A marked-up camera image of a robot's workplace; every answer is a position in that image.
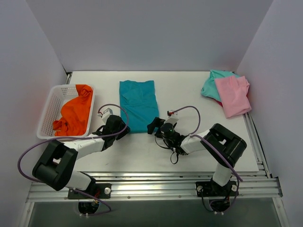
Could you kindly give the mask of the teal blue t-shirt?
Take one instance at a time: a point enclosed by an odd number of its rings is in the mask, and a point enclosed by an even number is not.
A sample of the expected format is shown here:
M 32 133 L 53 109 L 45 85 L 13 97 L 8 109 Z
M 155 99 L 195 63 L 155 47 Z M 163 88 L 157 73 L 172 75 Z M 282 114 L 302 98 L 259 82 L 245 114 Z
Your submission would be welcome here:
M 132 134 L 146 133 L 147 125 L 159 116 L 153 80 L 119 82 L 119 102 L 123 108 L 121 118 L 129 121 Z

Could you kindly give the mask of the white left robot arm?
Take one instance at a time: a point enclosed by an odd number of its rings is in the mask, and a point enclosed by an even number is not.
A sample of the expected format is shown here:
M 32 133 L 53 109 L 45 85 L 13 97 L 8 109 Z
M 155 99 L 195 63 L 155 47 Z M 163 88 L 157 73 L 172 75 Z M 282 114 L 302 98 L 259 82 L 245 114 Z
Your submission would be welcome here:
M 83 140 L 52 140 L 46 146 L 32 174 L 39 181 L 59 191 L 75 188 L 84 198 L 91 198 L 96 191 L 96 180 L 90 175 L 75 171 L 78 159 L 95 152 L 102 152 L 130 132 L 130 127 L 120 116 L 110 115 L 105 125 Z

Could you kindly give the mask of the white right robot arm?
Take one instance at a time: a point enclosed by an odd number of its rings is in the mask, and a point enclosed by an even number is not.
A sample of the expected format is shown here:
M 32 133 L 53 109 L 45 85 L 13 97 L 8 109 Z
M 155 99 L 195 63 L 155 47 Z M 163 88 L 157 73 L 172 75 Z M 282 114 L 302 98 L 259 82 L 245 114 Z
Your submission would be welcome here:
M 182 135 L 175 130 L 178 117 L 169 116 L 164 120 L 155 117 L 147 125 L 147 133 L 163 140 L 166 148 L 179 156 L 187 156 L 198 151 L 208 151 L 217 161 L 210 189 L 215 195 L 227 190 L 231 176 L 240 182 L 243 179 L 235 171 L 235 165 L 247 148 L 247 143 L 238 135 L 216 123 L 209 130 L 195 134 Z

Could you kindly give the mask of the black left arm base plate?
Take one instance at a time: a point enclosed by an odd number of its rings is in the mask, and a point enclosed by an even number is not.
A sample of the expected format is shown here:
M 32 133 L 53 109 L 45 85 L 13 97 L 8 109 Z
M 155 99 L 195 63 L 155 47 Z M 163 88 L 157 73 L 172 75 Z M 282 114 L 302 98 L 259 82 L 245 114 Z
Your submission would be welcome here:
M 70 200 L 92 199 L 109 199 L 111 197 L 110 183 L 95 183 L 89 186 L 85 191 L 74 191 L 69 189 L 67 198 Z

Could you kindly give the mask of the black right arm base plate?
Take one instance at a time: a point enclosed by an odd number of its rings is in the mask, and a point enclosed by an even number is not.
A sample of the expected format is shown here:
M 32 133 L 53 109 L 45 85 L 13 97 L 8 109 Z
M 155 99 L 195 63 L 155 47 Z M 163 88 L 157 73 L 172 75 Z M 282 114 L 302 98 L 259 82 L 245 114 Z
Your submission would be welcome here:
M 198 197 L 229 197 L 239 195 L 235 181 L 229 181 L 225 186 L 220 186 L 213 180 L 196 182 L 195 184 Z

